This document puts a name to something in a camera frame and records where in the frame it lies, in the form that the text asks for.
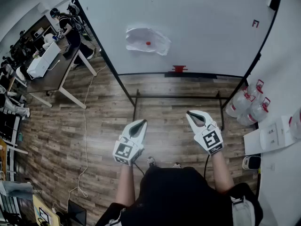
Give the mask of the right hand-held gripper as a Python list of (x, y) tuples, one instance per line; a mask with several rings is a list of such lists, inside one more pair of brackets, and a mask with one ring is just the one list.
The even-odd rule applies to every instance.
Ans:
[(194, 140), (209, 155), (223, 149), (221, 131), (215, 126), (215, 122), (208, 113), (199, 110), (190, 110), (186, 112), (186, 118), (195, 134)]

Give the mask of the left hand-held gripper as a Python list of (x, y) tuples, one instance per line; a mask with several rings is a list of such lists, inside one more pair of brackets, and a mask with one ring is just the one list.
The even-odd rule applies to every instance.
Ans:
[(144, 150), (142, 142), (146, 130), (146, 119), (136, 120), (126, 125), (122, 132), (123, 137), (119, 137), (115, 143), (112, 153), (114, 160), (126, 166), (133, 166)]

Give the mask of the clear plastic bag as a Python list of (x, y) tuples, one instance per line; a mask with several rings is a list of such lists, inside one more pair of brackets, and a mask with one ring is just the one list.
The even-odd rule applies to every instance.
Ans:
[(127, 50), (156, 53), (161, 56), (166, 56), (170, 47), (170, 39), (151, 28), (130, 28), (126, 31)]

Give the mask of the person's left forearm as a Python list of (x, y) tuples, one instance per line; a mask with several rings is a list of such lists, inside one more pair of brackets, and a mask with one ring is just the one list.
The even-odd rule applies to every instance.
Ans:
[(123, 165), (120, 172), (116, 193), (116, 203), (130, 207), (135, 202), (135, 185), (133, 167)]

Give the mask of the person's right forearm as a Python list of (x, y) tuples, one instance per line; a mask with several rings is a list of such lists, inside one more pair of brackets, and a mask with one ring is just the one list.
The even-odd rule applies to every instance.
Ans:
[(221, 150), (214, 153), (211, 158), (215, 189), (219, 193), (225, 194), (234, 187), (234, 181), (230, 174), (228, 165)]

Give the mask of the black metal stand legs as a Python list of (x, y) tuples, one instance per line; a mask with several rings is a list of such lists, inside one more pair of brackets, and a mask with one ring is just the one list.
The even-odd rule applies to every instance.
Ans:
[(225, 129), (225, 120), (224, 120), (224, 112), (223, 109), (227, 105), (227, 103), (234, 97), (235, 93), (238, 92), (240, 88), (242, 88), (243, 85), (247, 86), (248, 82), (246, 81), (246, 78), (242, 78), (237, 87), (234, 89), (232, 94), (229, 97), (223, 97), (221, 95), (221, 92), (218, 91), (215, 96), (192, 96), (192, 95), (141, 95), (139, 92), (139, 89), (136, 90), (136, 94), (130, 95), (126, 87), (124, 86), (121, 79), (118, 77), (117, 79), (118, 84), (121, 86), (122, 90), (124, 91), (125, 95), (131, 102), (131, 104), (134, 107), (133, 112), (133, 120), (136, 116), (136, 109), (137, 109), (137, 100), (139, 98), (160, 98), (160, 99), (208, 99), (208, 100), (218, 100), (219, 101), (219, 107), (220, 107), (220, 113), (221, 113), (221, 120), (222, 120), (222, 126), (221, 131)]

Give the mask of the black pen tray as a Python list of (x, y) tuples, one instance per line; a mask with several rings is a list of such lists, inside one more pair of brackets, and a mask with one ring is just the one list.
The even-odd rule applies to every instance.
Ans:
[(166, 72), (165, 78), (205, 78), (205, 79), (217, 79), (216, 74), (211, 73), (180, 73), (180, 72)]

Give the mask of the small white heater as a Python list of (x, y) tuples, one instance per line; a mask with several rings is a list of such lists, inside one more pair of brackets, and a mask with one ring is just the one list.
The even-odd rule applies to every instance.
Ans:
[(242, 161), (242, 168), (244, 170), (258, 170), (261, 166), (260, 156), (246, 156)]

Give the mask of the white cardboard box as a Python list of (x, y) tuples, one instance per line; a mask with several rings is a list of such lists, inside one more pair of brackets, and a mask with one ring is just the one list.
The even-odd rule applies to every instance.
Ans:
[(244, 135), (245, 155), (275, 151), (300, 141), (301, 139), (295, 139), (290, 133), (291, 117), (281, 116), (269, 126)]

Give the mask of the person's black clothing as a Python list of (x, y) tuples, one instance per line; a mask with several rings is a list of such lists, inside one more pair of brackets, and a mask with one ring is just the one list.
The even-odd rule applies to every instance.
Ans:
[(130, 207), (112, 203), (95, 226), (259, 226), (262, 208), (246, 183), (222, 194), (192, 167), (150, 167)]

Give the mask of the dark wooden desk white legs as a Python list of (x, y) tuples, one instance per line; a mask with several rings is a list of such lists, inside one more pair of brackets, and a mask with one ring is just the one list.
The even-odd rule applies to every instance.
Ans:
[(51, 66), (54, 67), (51, 70), (46, 71), (42, 78), (36, 78), (31, 80), (31, 82), (27, 85), (27, 93), (39, 100), (40, 102), (42, 102), (43, 104), (45, 104), (46, 106), (52, 107), (52, 104), (39, 97), (37, 94), (40, 92), (47, 91), (59, 91), (71, 101), (76, 103), (78, 106), (80, 106), (83, 109), (86, 109), (86, 105), (79, 101), (71, 93), (69, 93), (63, 87), (63, 84), (76, 57), (80, 57), (85, 66), (94, 76), (97, 75), (97, 72), (91, 66), (89, 61), (84, 57), (83, 53), (79, 48), (73, 50), (70, 58), (65, 58), (63, 56), (63, 51), (64, 48), (61, 49), (61, 52), (56, 56), (56, 58), (52, 62)]

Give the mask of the white printer box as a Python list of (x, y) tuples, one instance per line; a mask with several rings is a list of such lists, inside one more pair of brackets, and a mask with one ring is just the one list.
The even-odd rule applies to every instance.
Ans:
[(52, 42), (42, 56), (33, 59), (26, 71), (30, 78), (35, 79), (43, 77), (60, 51), (61, 49), (58, 45), (55, 42)]

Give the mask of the yellow table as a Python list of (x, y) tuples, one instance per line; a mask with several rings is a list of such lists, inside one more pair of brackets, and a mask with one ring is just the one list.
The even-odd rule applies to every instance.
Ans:
[(61, 226), (60, 218), (36, 194), (33, 195), (36, 222), (39, 226)]

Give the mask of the white metal rack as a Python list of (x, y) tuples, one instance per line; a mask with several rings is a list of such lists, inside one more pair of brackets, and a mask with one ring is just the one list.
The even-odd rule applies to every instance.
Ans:
[(23, 154), (28, 154), (18, 148), (18, 143), (23, 141), (20, 131), (22, 118), (8, 109), (0, 108), (0, 138), (6, 143), (7, 148)]

